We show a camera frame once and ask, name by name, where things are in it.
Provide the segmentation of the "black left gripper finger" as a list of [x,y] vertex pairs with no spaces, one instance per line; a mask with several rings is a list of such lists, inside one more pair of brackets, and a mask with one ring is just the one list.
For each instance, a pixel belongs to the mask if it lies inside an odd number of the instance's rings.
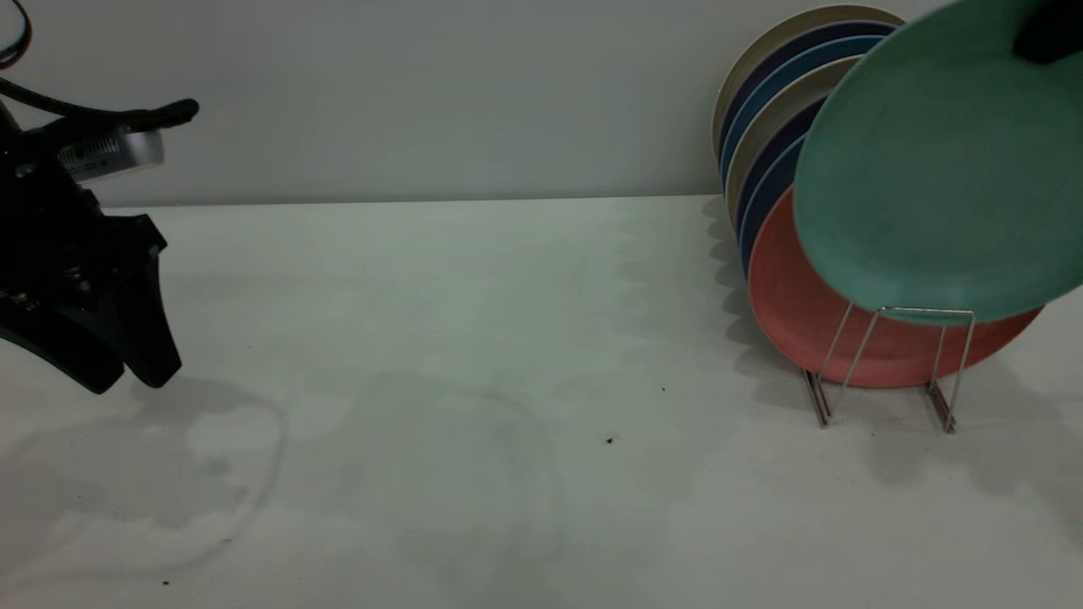
[[117,351],[133,374],[151,388],[162,388],[181,370],[166,315],[160,261],[152,257],[113,290],[118,324]]
[[93,294],[4,294],[1,334],[95,394],[123,376],[120,309]]

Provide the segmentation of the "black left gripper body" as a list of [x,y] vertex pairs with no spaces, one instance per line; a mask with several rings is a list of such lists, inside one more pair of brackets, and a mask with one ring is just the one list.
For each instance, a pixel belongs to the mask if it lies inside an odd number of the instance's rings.
[[3,120],[3,295],[112,297],[160,260],[167,239],[147,215],[109,216],[97,178],[165,161],[162,124],[61,118],[35,129]]

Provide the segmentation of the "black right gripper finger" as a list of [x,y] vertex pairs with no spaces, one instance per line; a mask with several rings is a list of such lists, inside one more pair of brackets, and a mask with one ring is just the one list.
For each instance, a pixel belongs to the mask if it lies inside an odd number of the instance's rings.
[[1040,1],[1014,38],[1014,57],[1046,66],[1082,51],[1082,1]]

